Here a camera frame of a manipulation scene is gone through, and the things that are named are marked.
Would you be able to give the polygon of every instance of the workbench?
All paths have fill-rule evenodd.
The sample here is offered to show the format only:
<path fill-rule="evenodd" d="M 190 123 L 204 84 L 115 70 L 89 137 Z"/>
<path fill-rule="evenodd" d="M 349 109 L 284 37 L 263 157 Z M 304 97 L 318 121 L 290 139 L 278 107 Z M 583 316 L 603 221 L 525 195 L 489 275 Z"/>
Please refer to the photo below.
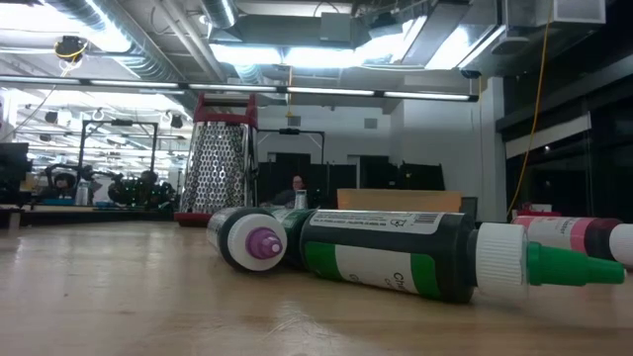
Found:
<path fill-rule="evenodd" d="M 469 305 L 231 270 L 203 228 L 115 222 L 0 237 L 3 355 L 626 355 L 633 279 Z"/>

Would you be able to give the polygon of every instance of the purple cap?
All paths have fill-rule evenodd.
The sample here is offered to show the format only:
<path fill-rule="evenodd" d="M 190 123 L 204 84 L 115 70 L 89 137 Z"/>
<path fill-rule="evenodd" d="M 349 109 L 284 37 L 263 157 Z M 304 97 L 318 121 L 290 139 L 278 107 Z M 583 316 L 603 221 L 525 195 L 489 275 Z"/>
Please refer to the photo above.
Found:
<path fill-rule="evenodd" d="M 246 250 L 257 259 L 268 259 L 280 254 L 283 245 L 275 231 L 268 227 L 259 227 L 246 238 Z"/>

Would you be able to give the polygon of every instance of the cardboard box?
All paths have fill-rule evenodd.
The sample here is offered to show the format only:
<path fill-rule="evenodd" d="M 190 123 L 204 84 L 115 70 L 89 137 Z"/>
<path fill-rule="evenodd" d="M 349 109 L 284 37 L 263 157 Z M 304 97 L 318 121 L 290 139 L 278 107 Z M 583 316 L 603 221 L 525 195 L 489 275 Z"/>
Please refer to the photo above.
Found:
<path fill-rule="evenodd" d="M 462 195 L 446 191 L 339 189 L 340 210 L 459 213 Z"/>

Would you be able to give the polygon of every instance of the person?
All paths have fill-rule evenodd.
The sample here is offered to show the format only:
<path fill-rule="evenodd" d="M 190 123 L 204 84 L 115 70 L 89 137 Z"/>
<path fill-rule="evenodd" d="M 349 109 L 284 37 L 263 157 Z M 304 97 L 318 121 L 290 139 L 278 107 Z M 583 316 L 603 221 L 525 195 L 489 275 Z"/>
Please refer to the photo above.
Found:
<path fill-rule="evenodd" d="M 293 177 L 293 189 L 285 190 L 275 196 L 269 205 L 284 206 L 286 208 L 295 207 L 295 195 L 298 190 L 304 189 L 304 179 L 300 175 Z"/>
<path fill-rule="evenodd" d="M 45 199 L 73 198 L 75 194 L 75 177 L 70 173 L 59 173 L 54 177 L 54 183 L 48 177 L 48 187 L 40 196 Z"/>

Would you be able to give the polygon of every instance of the barcode label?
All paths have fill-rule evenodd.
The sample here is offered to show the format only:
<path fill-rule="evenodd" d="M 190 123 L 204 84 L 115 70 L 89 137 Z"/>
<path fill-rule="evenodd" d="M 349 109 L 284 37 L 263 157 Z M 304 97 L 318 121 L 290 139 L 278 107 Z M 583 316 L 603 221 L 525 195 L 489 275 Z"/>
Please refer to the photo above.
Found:
<path fill-rule="evenodd" d="M 319 210 L 310 219 L 310 225 L 432 234 L 437 231 L 437 227 L 443 216 L 443 213 Z"/>
<path fill-rule="evenodd" d="M 419 214 L 415 217 L 415 223 L 435 223 L 439 214 Z"/>

